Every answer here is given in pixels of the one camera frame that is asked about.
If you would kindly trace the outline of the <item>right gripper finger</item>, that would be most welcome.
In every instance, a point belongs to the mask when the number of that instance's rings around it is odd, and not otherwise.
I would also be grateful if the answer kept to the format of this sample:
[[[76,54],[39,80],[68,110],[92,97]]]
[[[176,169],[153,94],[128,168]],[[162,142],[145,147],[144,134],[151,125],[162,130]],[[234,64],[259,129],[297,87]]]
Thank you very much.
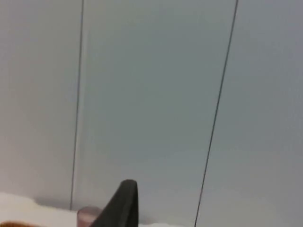
[[[135,180],[123,180],[109,203],[92,223],[93,227],[138,227],[138,185]]]

